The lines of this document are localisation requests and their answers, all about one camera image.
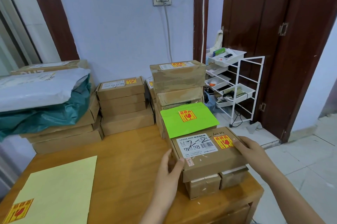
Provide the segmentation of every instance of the white shelf rack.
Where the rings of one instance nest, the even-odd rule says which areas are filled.
[[[254,60],[255,59],[261,59],[261,63],[259,62],[255,62]],[[248,77],[245,77],[243,75],[240,75],[240,66],[241,66],[241,62],[249,62],[249,63],[252,63],[252,64],[255,64],[255,65],[260,65],[260,73],[259,73],[259,79],[257,81],[251,79],[251,78],[248,78]],[[228,72],[231,72],[233,74],[236,74],[236,81],[235,81],[235,84],[231,83],[230,80],[227,80],[225,79],[226,77],[224,75],[221,75],[217,72],[214,72],[212,73],[211,70],[212,69],[209,69],[207,74],[210,75],[211,77],[217,77],[218,78],[218,81],[223,81],[221,82],[221,84],[224,84],[224,82],[227,83],[227,85],[231,85],[232,87],[230,87],[231,89],[233,89],[234,91],[234,97],[233,99],[228,99],[229,101],[227,102],[222,102],[222,103],[216,103],[216,106],[221,109],[229,118],[230,118],[230,127],[233,127],[234,124],[236,123],[240,123],[241,122],[241,119],[239,121],[235,120],[234,119],[234,116],[236,115],[235,113],[235,105],[238,105],[240,106],[241,108],[243,108],[245,111],[247,111],[249,114],[250,114],[250,118],[247,118],[247,119],[244,119],[242,120],[242,122],[245,122],[245,121],[252,121],[253,120],[253,117],[254,117],[254,111],[255,111],[255,107],[256,107],[256,100],[257,100],[257,96],[258,96],[258,93],[259,93],[259,87],[260,87],[260,81],[261,81],[261,74],[262,74],[262,70],[263,70],[263,64],[265,62],[265,57],[264,56],[256,56],[256,57],[248,57],[248,58],[242,58],[242,59],[239,59],[238,60],[238,65],[234,65],[234,64],[228,64],[228,66],[232,66],[232,67],[235,67],[237,68],[237,72],[233,72],[233,71],[230,71],[230,70],[227,70]],[[256,90],[254,89],[251,89],[245,85],[242,85],[239,83],[239,77],[242,77],[242,78],[245,78],[247,80],[250,80],[252,82],[255,82],[257,83],[257,86],[256,86]],[[224,93],[223,91],[228,91],[229,88],[225,89],[225,90],[221,90],[221,91],[218,91],[218,87],[217,86],[214,86],[214,87],[211,87],[210,85],[207,84],[207,82],[205,81],[205,84],[207,87],[210,87],[212,90],[216,91],[217,93],[221,94],[222,96],[224,94],[226,94],[226,92]],[[241,89],[243,90],[243,92],[245,92],[246,94],[245,95],[242,95],[242,96],[239,96],[239,97],[236,97],[237,95],[237,89],[238,87],[241,87]],[[239,103],[244,101],[244,100],[247,100],[249,98],[252,98],[254,100],[254,104],[253,104],[253,110],[250,112],[248,111],[246,108],[244,108],[242,105],[240,105]],[[228,106],[232,106],[232,111],[231,113],[227,113],[224,108],[227,108],[228,109]]]

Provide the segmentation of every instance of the wooden door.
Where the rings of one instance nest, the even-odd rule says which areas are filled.
[[[266,57],[255,108],[255,121],[259,120],[259,105],[265,95],[279,39],[278,31],[284,21],[288,2],[289,0],[224,0],[223,3],[223,46],[246,51],[245,57]],[[240,74],[257,80],[259,69],[258,65],[242,62]],[[256,89],[256,83],[246,79],[240,78],[239,83]],[[253,101],[248,99],[242,105],[252,110]]]
[[[283,142],[288,141],[336,13],[337,0],[290,0],[285,18],[289,26],[280,37],[261,112],[263,127]]]

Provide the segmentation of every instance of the hand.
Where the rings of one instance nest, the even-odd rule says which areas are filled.
[[[250,166],[267,182],[273,175],[278,174],[280,171],[268,157],[265,150],[255,141],[239,136],[241,141],[234,139],[234,146],[246,158]]]
[[[172,149],[168,150],[161,159],[157,178],[154,184],[152,201],[162,210],[169,210],[177,193],[178,180],[184,167],[184,159],[181,158],[175,164],[171,173],[168,170],[168,159]]]
[[[178,180],[183,170],[185,159],[180,158],[173,170],[169,172],[168,161],[172,149],[161,159],[157,178],[154,184],[152,201],[143,215],[140,224],[159,224],[165,219],[177,193]]]

